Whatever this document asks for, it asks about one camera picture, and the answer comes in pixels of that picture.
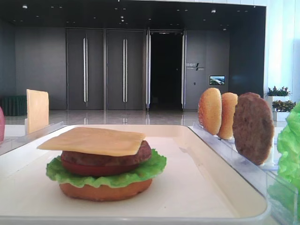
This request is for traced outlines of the sesame top burger bun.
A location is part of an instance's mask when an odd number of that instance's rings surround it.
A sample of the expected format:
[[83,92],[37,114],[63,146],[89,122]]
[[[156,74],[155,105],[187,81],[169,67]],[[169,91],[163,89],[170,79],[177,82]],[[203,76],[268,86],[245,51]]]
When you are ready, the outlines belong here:
[[221,127],[222,101],[217,88],[208,88],[200,97],[198,104],[199,123],[212,135]]

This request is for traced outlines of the brown meat patty in burger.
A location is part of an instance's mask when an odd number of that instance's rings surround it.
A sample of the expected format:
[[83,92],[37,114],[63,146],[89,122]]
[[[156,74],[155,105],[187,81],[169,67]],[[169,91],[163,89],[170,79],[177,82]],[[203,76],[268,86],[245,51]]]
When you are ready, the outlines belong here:
[[72,151],[63,151],[61,159],[78,164],[92,166],[119,166],[136,165],[150,159],[152,155],[151,148],[147,141],[142,141],[138,152],[135,155],[113,157],[105,155],[87,154]]

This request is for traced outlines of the red tomato slice in burger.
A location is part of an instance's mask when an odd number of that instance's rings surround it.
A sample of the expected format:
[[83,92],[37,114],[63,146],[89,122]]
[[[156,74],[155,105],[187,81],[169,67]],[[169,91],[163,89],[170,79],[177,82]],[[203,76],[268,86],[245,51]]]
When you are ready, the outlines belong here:
[[121,173],[130,172],[139,166],[139,164],[117,166],[80,165],[76,163],[70,163],[64,159],[61,159],[61,163],[62,166],[70,173],[93,177],[118,175]]

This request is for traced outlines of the green lettuce leaf in burger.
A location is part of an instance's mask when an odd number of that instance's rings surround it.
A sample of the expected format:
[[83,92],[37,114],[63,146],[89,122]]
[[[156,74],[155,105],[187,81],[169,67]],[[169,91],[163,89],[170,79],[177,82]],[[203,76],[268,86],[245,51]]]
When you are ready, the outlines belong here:
[[92,177],[72,174],[62,165],[61,157],[57,156],[46,166],[46,176],[59,184],[70,184],[76,188],[90,185],[94,188],[106,185],[110,188],[122,188],[135,182],[152,179],[161,174],[166,166],[167,158],[159,155],[156,149],[151,150],[152,156],[141,163],[136,169],[119,175]]

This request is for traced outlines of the upright yellow cheese slice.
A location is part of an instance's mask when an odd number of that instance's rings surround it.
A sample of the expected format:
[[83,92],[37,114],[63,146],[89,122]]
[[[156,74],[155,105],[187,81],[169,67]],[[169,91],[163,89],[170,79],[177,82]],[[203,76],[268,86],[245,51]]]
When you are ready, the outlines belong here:
[[33,133],[49,125],[49,95],[46,91],[26,90],[27,133]]

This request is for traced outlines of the white cheese support block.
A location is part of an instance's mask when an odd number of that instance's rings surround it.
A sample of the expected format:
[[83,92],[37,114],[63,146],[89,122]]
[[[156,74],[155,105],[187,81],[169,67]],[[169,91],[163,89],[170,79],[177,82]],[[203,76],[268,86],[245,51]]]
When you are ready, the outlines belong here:
[[24,120],[24,129],[25,129],[25,135],[27,135],[27,133],[28,133],[28,118],[26,118],[25,120]]

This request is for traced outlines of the upright red tomato slice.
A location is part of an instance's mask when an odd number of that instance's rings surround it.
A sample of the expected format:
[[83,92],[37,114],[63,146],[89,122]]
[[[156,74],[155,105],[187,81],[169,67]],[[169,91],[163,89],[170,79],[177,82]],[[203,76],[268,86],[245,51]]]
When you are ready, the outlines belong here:
[[5,133],[5,117],[2,108],[0,107],[0,142],[4,140]]

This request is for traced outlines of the dark double door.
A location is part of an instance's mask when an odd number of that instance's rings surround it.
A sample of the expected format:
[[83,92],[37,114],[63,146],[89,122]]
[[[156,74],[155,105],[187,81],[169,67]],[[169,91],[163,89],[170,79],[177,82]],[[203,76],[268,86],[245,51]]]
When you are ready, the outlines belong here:
[[104,43],[102,30],[67,30],[68,108],[104,108]]
[[107,103],[109,110],[143,108],[143,33],[107,32]]

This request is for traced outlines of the upright plain bun half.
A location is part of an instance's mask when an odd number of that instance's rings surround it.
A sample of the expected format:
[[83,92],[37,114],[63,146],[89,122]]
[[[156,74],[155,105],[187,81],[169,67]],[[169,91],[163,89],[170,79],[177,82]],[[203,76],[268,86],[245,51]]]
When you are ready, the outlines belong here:
[[228,140],[233,136],[233,116],[235,113],[235,106],[238,103],[238,95],[231,92],[222,94],[222,115],[221,127],[218,136],[221,139]]

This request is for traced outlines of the cream rectangular serving tray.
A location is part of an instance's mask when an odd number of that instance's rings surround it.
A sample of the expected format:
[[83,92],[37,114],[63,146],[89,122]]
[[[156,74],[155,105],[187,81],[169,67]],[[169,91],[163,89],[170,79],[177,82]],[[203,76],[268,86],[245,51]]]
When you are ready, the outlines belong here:
[[0,158],[3,225],[265,225],[270,203],[191,129],[179,125],[108,125],[146,134],[167,158],[143,193],[124,201],[91,202],[65,196],[45,174],[59,151],[39,150],[61,128]]

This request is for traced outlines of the upper potted plant box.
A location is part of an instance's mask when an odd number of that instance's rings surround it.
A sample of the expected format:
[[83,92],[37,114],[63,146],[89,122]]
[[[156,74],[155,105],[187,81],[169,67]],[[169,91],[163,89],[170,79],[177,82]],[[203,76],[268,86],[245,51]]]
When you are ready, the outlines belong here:
[[290,100],[290,91],[288,89],[288,87],[281,87],[281,88],[277,88],[276,86],[273,87],[273,89],[268,88],[268,91],[266,93],[266,100],[268,102],[268,104],[270,105],[270,108],[272,109],[273,106],[273,102],[274,101],[288,101]]

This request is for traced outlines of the potted plant box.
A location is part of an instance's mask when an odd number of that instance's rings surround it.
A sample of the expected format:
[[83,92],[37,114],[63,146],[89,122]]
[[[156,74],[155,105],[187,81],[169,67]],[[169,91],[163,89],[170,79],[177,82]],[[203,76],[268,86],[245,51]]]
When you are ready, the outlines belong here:
[[288,117],[291,110],[296,106],[296,102],[291,100],[287,101],[273,101],[272,108],[273,108],[273,120],[274,121],[285,121]]
[[290,91],[288,89],[288,87],[281,87],[281,88],[277,88],[276,86],[273,87],[273,89],[268,88],[268,91],[266,93],[266,100],[268,102],[268,104],[270,105],[270,108],[272,109],[273,106],[273,102],[274,101],[288,101],[290,100]]

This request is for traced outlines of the dark green round table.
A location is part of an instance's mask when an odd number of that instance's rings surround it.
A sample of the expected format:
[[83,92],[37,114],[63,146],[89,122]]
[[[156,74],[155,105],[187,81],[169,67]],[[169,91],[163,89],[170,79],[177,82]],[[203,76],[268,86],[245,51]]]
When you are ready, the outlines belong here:
[[27,114],[27,97],[6,96],[1,99],[1,108],[5,116],[23,116]]

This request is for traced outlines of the wall mounted display screen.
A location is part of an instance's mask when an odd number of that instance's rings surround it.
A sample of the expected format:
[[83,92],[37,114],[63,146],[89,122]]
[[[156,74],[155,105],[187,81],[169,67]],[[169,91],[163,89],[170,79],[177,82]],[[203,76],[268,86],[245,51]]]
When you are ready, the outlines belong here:
[[225,85],[225,76],[210,75],[210,85]]

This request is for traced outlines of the clear right long rail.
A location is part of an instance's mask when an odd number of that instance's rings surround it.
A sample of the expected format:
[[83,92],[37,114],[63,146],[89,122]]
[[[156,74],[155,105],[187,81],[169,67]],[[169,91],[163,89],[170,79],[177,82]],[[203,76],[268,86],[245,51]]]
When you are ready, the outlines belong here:
[[[192,130],[204,140],[222,159],[229,163],[233,169],[250,182],[266,199],[267,203],[271,203],[268,199],[267,193],[267,172],[275,173],[276,167],[269,166],[268,164],[263,164],[262,166],[256,166],[248,159],[240,155],[235,148],[234,138],[230,140],[222,140],[216,135],[211,135],[209,132],[205,131],[203,126],[198,122],[195,122],[192,125]],[[278,221],[274,219],[271,214],[271,218],[274,220],[275,224],[278,224]]]

